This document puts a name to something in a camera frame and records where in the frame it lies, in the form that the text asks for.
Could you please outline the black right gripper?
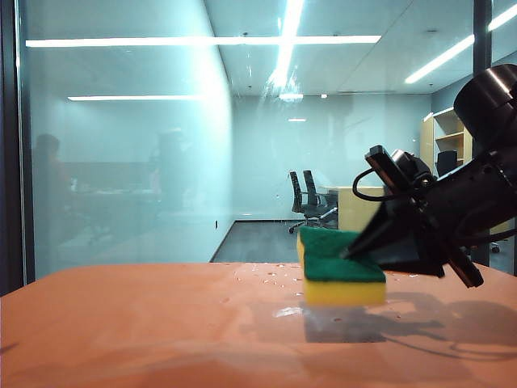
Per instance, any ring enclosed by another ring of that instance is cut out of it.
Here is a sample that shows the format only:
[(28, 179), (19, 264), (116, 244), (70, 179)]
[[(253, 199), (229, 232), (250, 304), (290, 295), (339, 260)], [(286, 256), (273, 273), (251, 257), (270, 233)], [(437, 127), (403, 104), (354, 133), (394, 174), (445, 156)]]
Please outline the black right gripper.
[(482, 285), (464, 250), (515, 234), (483, 231), (516, 215), (516, 153), (490, 151), (440, 178), (406, 152), (398, 152), (397, 165), (410, 181), (408, 200), (383, 203), (340, 258), (378, 259), (383, 270), (437, 278), (449, 265), (466, 287)]

